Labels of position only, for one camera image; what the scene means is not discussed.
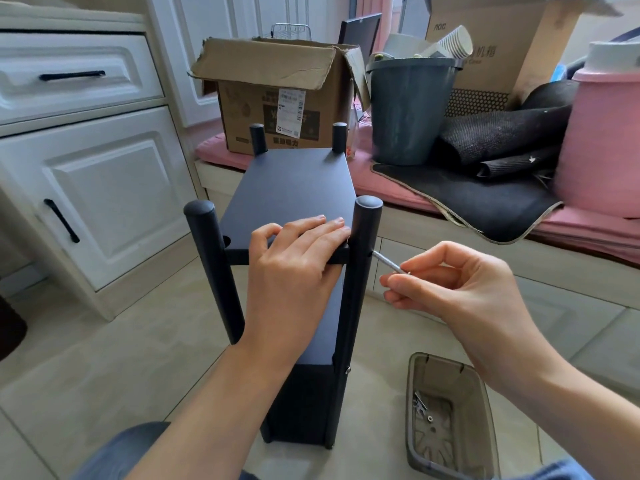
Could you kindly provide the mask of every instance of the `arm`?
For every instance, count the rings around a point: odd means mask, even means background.
[[[527,311],[509,266],[441,242],[380,278],[396,308],[441,318],[485,382],[565,448],[596,480],[640,472],[640,409],[564,360]]]
[[[254,231],[242,338],[127,480],[237,480],[271,403],[313,338],[342,268],[326,262],[349,234],[343,221],[325,223],[324,216]]]

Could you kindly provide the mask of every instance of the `hand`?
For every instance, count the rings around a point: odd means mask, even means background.
[[[341,265],[327,266],[351,229],[324,216],[267,224],[249,245],[246,323],[239,344],[272,367],[288,371],[313,338]],[[271,247],[267,240],[277,235]]]
[[[482,378],[506,393],[559,355],[531,319],[509,266],[455,242],[441,242],[385,274],[385,299],[401,310],[441,318]]]

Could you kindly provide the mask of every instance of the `gray bucket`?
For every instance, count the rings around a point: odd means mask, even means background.
[[[373,62],[373,158],[389,165],[422,165],[440,131],[462,61],[416,57]]]

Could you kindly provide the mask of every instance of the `black drawer handle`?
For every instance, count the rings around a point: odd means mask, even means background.
[[[103,70],[89,70],[86,72],[62,72],[60,74],[40,74],[38,79],[44,82],[48,80],[74,79],[76,77],[102,77],[107,75]]]
[[[76,234],[74,230],[71,229],[71,226],[69,225],[65,217],[62,215],[62,212],[60,212],[60,209],[58,208],[56,203],[52,201],[52,199],[46,198],[44,199],[44,205],[52,209],[53,213],[60,219],[60,222],[62,222],[62,225],[65,227],[65,229],[67,229],[67,232],[69,233],[69,237],[71,237],[71,242],[75,244],[80,242],[80,238],[78,237],[78,234]]]

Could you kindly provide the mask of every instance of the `pink curtain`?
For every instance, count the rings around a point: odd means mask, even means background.
[[[372,13],[382,13],[378,36],[373,46],[373,51],[382,50],[391,32],[391,17],[393,15],[394,0],[358,0],[356,16],[371,15]]]

